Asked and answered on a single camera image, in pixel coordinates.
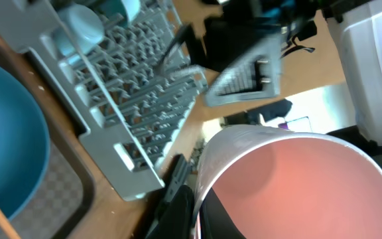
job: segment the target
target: table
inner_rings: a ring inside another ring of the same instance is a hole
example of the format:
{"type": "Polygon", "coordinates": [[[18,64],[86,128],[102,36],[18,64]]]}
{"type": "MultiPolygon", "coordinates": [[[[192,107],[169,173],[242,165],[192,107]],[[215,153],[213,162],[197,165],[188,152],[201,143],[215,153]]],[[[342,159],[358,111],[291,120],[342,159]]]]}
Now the table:
{"type": "MultiPolygon", "coordinates": [[[[200,36],[204,34],[204,18],[220,13],[219,7],[204,6],[197,0],[173,1],[182,21],[193,23],[197,35],[200,36]]],[[[159,174],[164,175],[173,155],[183,153],[186,158],[189,158],[204,121],[256,108],[313,88],[343,82],[345,78],[337,50],[320,13],[316,15],[316,24],[318,25],[318,35],[304,41],[304,45],[316,48],[315,53],[309,54],[300,51],[284,59],[281,95],[278,98],[209,108],[204,105],[200,96],[159,174]]],[[[27,60],[22,55],[13,52],[1,37],[0,46],[8,52],[9,57],[15,63],[23,77],[24,85],[31,91],[46,115],[58,122],[65,137],[69,139],[95,179],[94,204],[70,237],[133,238],[137,225],[148,209],[147,201],[124,202],[117,195],[78,141],[72,121],[55,95],[49,90],[48,85],[38,76],[27,60]]],[[[208,82],[212,83],[216,75],[215,72],[207,71],[208,82]]]]}

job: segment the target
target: gray dish rack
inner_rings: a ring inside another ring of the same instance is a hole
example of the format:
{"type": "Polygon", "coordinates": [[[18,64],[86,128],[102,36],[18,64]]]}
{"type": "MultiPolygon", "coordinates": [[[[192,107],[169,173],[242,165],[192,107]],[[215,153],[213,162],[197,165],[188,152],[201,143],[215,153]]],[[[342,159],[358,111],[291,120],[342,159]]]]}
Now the gray dish rack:
{"type": "MultiPolygon", "coordinates": [[[[103,42],[85,56],[72,41],[77,53],[64,57],[52,33],[63,29],[73,38],[48,0],[0,0],[0,35],[14,51],[32,53],[48,83],[86,128],[81,144],[117,193],[135,200],[164,187],[159,167],[207,84],[203,72],[198,77],[154,75],[153,65],[180,25],[170,1],[142,1],[127,29],[118,27],[121,18],[101,19],[103,42]],[[78,56],[73,66],[67,63],[78,56]]],[[[168,68],[188,62],[179,50],[168,68]]]]}

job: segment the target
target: black cable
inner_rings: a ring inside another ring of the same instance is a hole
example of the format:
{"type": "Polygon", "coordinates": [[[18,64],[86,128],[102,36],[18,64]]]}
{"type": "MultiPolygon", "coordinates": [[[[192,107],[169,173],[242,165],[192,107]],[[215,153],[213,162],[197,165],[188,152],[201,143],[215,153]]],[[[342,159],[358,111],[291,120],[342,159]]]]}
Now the black cable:
{"type": "Polygon", "coordinates": [[[281,59],[288,56],[289,54],[293,53],[293,52],[296,52],[298,50],[305,50],[309,53],[312,53],[315,51],[315,48],[313,47],[305,47],[305,46],[300,46],[299,44],[296,43],[296,38],[297,36],[293,36],[293,38],[291,39],[291,42],[295,45],[294,47],[292,47],[291,49],[288,49],[286,52],[284,52],[284,54],[281,56],[281,59]]]}
{"type": "Polygon", "coordinates": [[[284,50],[290,48],[291,45],[292,45],[292,44],[291,44],[291,41],[286,42],[286,46],[283,47],[283,48],[281,49],[281,51],[283,52],[284,50]]]}

